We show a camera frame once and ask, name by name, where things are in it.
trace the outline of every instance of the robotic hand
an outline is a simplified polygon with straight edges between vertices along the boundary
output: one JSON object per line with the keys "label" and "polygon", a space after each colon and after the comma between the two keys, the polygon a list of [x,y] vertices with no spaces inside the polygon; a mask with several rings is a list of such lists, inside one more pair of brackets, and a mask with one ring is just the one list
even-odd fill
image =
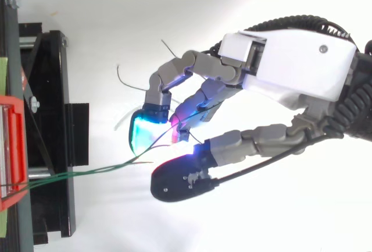
{"label": "robotic hand", "polygon": [[[240,90],[262,93],[288,109],[305,108],[291,127],[282,124],[233,130],[195,145],[192,155],[168,161],[152,174],[151,192],[162,201],[180,201],[210,191],[312,144],[344,133],[372,140],[372,43],[359,52],[338,25],[315,16],[291,16],[226,34],[209,51],[187,51],[150,78],[143,109],[132,118],[166,123],[169,90],[192,76],[207,77],[201,88],[170,117],[172,141],[208,122]],[[272,157],[243,171],[212,179],[208,169],[241,162],[246,156]]]}

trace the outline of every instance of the white background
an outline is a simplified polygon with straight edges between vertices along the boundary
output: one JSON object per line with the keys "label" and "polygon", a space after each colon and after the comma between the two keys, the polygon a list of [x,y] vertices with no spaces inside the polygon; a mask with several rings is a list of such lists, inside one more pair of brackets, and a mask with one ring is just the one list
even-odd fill
{"label": "white background", "polygon": [[[90,103],[90,166],[123,162],[128,121],[140,105],[149,76],[176,54],[205,50],[224,33],[265,20],[298,14],[325,17],[349,31],[360,49],[372,38],[370,0],[23,0],[20,22],[43,22],[62,30],[68,48],[71,102]],[[195,76],[173,91],[183,100],[201,83]],[[207,139],[231,129],[289,124],[295,112],[249,92],[226,101],[208,125],[195,130]],[[150,175],[168,150],[151,151],[152,165],[75,179],[77,230],[36,251],[218,252],[372,250],[372,143],[344,139],[310,147],[254,174],[181,203],[152,198]],[[228,166],[219,177],[259,161]]]}

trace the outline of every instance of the coiled cable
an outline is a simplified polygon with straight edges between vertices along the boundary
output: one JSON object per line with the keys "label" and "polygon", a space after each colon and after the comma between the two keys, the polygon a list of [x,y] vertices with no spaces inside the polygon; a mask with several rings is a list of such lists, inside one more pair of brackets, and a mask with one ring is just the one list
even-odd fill
{"label": "coiled cable", "polygon": [[332,139],[342,139],[344,132],[372,105],[372,80],[358,88],[339,104],[332,117],[327,117],[323,132]]}
{"label": "coiled cable", "polygon": [[[308,31],[315,31],[329,36],[343,38],[354,43],[354,41],[350,37],[350,34],[347,33],[341,26],[337,25],[336,23],[330,22],[325,18],[313,15],[281,17],[254,25],[248,29],[245,29],[244,31],[273,31],[282,29],[303,29]],[[214,57],[220,57],[218,55],[220,47],[221,41],[212,46],[208,51],[205,51],[204,53],[209,53],[211,56]]]}

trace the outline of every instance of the blue light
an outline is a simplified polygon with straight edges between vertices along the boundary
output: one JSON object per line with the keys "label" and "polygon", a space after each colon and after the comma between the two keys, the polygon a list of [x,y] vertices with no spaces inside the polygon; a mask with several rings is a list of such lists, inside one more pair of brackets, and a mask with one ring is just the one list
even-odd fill
{"label": "blue light", "polygon": [[[135,155],[140,155],[150,145],[171,127],[171,124],[165,123],[152,123],[141,117],[134,119],[133,133],[132,133],[132,148]],[[171,131],[166,133],[157,143],[171,144]]]}

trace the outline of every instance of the screw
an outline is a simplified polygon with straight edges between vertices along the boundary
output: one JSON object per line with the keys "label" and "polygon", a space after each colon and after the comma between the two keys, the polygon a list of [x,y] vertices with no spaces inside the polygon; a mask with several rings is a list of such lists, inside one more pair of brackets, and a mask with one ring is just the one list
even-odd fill
{"label": "screw", "polygon": [[326,53],[328,51],[328,46],[321,45],[319,48],[320,53]]}
{"label": "screw", "polygon": [[12,9],[18,9],[21,7],[21,0],[5,0],[5,2]]}
{"label": "screw", "polygon": [[69,39],[67,37],[62,37],[62,46],[64,48],[69,47]]}
{"label": "screw", "polygon": [[37,109],[40,107],[40,103],[37,101],[35,96],[32,96],[30,99],[30,106],[31,106],[31,111],[33,113],[37,112]]}

